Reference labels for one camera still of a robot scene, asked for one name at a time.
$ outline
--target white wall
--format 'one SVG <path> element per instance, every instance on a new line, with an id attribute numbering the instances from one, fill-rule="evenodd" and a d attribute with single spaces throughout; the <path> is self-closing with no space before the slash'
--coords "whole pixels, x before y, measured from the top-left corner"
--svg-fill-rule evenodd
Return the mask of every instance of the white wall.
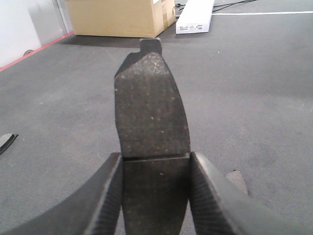
<path id="1" fill-rule="evenodd" d="M 56 0 L 0 0 L 0 67 L 64 34 Z"/>

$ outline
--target gray carpet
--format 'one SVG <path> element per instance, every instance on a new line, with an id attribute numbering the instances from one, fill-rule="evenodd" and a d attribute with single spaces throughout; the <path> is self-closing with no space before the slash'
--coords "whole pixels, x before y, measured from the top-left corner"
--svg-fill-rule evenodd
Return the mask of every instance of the gray carpet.
<path id="1" fill-rule="evenodd" d="M 311 0 L 259 0 L 221 12 L 309 10 Z M 313 14 L 213 16 L 209 33 L 176 35 L 172 25 L 160 35 L 192 150 L 224 174 L 239 169 L 252 197 L 306 226 L 312 22 Z M 138 46 L 133 38 L 72 35 L 0 73 L 0 135 L 19 134 L 0 155 L 0 232 L 64 200 L 119 151 L 113 76 Z M 182 234 L 192 230 L 189 214 Z"/>

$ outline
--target black cable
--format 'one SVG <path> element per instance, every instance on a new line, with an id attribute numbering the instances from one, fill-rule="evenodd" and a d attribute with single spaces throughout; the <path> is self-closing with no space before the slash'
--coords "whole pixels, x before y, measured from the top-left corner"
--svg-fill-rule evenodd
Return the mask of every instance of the black cable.
<path id="1" fill-rule="evenodd" d="M 219 9 L 216 9 L 216 10 L 213 10 L 212 12 L 220 11 L 220 10 L 222 10 L 222 9 L 228 8 L 228 7 L 233 6 L 233 5 L 235 5 L 235 4 L 246 3 L 246 2 L 252 2 L 252 1 L 257 1 L 257 0 L 243 0 L 243 1 L 233 2 L 233 3 L 223 4 L 223 5 L 216 5 L 216 6 L 213 6 L 213 7 L 214 7 L 214 8 L 215 8 L 215 7 L 221 7 L 221 6 L 224 6 L 224 7 L 219 8 Z M 179 7 L 182 7 L 182 6 L 185 6 L 185 5 L 186 5 L 186 4 L 177 3 L 177 4 L 175 4 L 175 7 L 176 7 L 176 8 L 179 8 Z"/>
<path id="2" fill-rule="evenodd" d="M 220 11 L 220 10 L 222 10 L 222 9 L 228 8 L 228 7 L 233 6 L 233 5 L 235 5 L 235 4 L 246 3 L 246 2 L 252 2 L 252 1 L 257 1 L 257 0 L 244 0 L 244 1 L 238 1 L 238 2 L 233 2 L 233 3 L 224 4 L 224 5 L 217 5 L 217 6 L 214 6 L 214 7 L 220 7 L 220 6 L 224 6 L 224 7 L 219 8 L 219 9 L 216 9 L 216 10 L 213 10 L 212 12 Z"/>

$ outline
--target white floor line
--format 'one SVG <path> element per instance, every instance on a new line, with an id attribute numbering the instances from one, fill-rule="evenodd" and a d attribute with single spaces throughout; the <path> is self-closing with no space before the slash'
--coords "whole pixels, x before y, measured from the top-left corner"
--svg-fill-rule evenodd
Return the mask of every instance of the white floor line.
<path id="1" fill-rule="evenodd" d="M 283 12 L 255 12 L 255 13 L 213 13 L 212 16 L 262 16 L 262 15 L 297 15 L 312 14 L 313 11 L 283 11 Z"/>

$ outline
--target red floor stripe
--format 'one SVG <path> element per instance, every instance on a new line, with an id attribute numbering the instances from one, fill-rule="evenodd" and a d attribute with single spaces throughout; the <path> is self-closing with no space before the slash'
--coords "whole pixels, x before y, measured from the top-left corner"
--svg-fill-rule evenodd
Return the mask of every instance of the red floor stripe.
<path id="1" fill-rule="evenodd" d="M 26 59 L 27 57 L 29 57 L 29 56 L 31 56 L 31 55 L 37 53 L 38 51 L 41 51 L 42 49 L 45 49 L 46 47 L 48 47 L 48 46 L 50 46 L 50 45 L 52 45 L 52 44 L 54 44 L 54 43 L 60 41 L 61 39 L 66 38 L 67 36 L 69 36 L 69 35 L 71 35 L 71 34 L 73 34 L 73 32 L 67 33 L 67 34 L 65 34 L 65 35 L 63 35 L 63 36 L 57 38 L 56 40 L 52 41 L 51 43 L 48 43 L 48 44 L 42 46 L 41 48 L 38 48 L 38 49 L 34 50 L 33 52 L 31 52 L 31 53 L 29 53 L 29 54 L 27 54 L 27 55 L 25 55 L 25 56 L 23 56 L 23 57 L 21 57 L 21 58 L 15 60 L 15 61 L 13 61 L 13 62 L 11 62 L 10 64 L 8 64 L 8 65 L 6 65 L 6 66 L 0 67 L 0 72 L 1 72 L 2 70 L 7 69 L 8 67 L 10 67 L 10 66 L 12 66 L 12 65 L 14 65 L 14 64 L 16 64 L 16 63 L 18 63 L 19 61 L 22 61 L 23 59 Z"/>

